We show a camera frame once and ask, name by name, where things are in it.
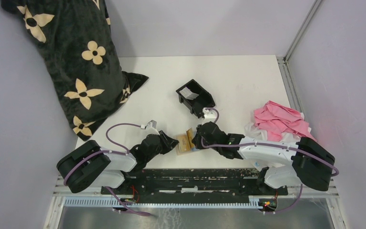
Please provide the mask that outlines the black plastic tray box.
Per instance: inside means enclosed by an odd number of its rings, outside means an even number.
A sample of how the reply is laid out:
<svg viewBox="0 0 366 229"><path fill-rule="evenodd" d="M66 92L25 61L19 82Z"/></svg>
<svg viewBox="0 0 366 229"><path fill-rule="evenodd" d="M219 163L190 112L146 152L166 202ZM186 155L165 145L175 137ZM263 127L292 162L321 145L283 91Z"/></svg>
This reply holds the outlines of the black plastic tray box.
<svg viewBox="0 0 366 229"><path fill-rule="evenodd" d="M184 104L190 113L197 118L204 117L204 108L215 107L212 95L194 79L178 88L176 93L178 94L179 102Z"/></svg>

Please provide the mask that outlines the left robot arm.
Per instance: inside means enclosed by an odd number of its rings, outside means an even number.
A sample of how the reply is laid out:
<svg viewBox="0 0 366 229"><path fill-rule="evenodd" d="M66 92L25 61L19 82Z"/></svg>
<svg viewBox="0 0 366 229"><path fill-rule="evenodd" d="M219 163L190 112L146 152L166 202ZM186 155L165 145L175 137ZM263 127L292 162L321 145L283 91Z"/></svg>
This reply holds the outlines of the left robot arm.
<svg viewBox="0 0 366 229"><path fill-rule="evenodd" d="M178 144L163 131L147 135L129 153L102 149L96 141L89 140L62 158L56 168L72 193L109 186L125 194L131 188L125 173L143 170L155 156L172 151Z"/></svg>

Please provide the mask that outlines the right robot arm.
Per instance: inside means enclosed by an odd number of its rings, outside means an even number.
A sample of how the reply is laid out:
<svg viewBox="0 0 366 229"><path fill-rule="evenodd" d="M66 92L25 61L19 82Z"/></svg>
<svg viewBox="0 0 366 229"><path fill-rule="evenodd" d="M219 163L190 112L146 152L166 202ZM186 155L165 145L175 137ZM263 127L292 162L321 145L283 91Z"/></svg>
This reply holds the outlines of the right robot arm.
<svg viewBox="0 0 366 229"><path fill-rule="evenodd" d="M327 191L339 175L335 157L309 137L297 142L257 140L225 133L214 122L197 126L192 143L197 149L212 149L228 159L249 160L259 171L256 189L263 195L274 189L304 185Z"/></svg>

